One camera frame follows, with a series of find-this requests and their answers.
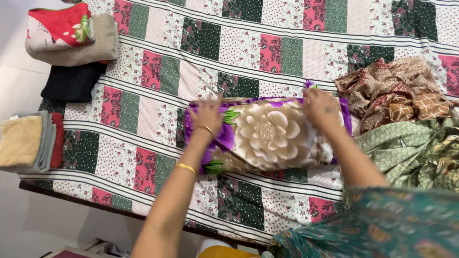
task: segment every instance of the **brown patterned cloth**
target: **brown patterned cloth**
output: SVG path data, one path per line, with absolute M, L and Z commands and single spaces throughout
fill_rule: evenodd
M 386 64 L 383 58 L 335 80 L 361 133 L 384 124 L 452 117 L 457 102 L 440 92 L 429 66 L 417 57 Z

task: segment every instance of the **hand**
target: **hand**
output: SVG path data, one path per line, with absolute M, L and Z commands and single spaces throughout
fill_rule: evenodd
M 191 120 L 194 124 L 193 135 L 200 133 L 201 135 L 206 134 L 212 140 L 218 135 L 222 129 L 223 123 L 223 114 L 219 112 L 222 96 L 219 95 L 218 99 L 212 100 L 210 95 L 206 101 L 199 103 L 197 114 L 191 109 L 188 108 L 190 112 Z M 212 134 L 206 129 L 206 126 L 212 131 Z
M 310 88 L 303 90 L 303 98 L 303 111 L 306 119 L 326 136 L 342 128 L 338 103 L 331 94 Z

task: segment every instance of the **folded black cloth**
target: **folded black cloth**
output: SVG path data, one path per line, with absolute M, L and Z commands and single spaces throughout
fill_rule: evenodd
M 74 67 L 53 65 L 41 96 L 55 101 L 89 102 L 91 90 L 106 67 L 97 62 Z

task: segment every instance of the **gold bracelet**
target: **gold bracelet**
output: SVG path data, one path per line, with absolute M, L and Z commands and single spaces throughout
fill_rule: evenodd
M 185 168 L 185 169 L 188 169 L 190 170 L 191 172 L 195 173 L 196 175 L 198 175 L 198 173 L 196 172 L 196 170 L 190 166 L 187 166 L 187 165 L 184 165 L 182 163 L 177 163 L 176 164 L 177 167 L 181 167 L 181 168 Z
M 213 135 L 212 131 L 205 125 L 199 125 L 198 127 L 202 127 L 204 129 L 206 129 L 207 131 L 209 131 L 210 135 L 212 135 L 212 138 L 215 138 L 215 136 Z

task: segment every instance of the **patchwork bedsheet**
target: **patchwork bedsheet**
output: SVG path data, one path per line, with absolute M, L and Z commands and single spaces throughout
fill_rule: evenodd
M 64 115 L 64 162 L 21 177 L 136 214 L 148 214 L 180 157 L 184 109 L 198 97 L 296 97 L 306 79 L 335 92 L 347 72 L 406 56 L 425 59 L 448 98 L 459 96 L 459 0 L 87 3 L 118 22 L 119 57 L 91 103 L 43 101 Z M 185 226 L 266 245 L 341 201 L 338 166 L 208 175 L 196 181 Z

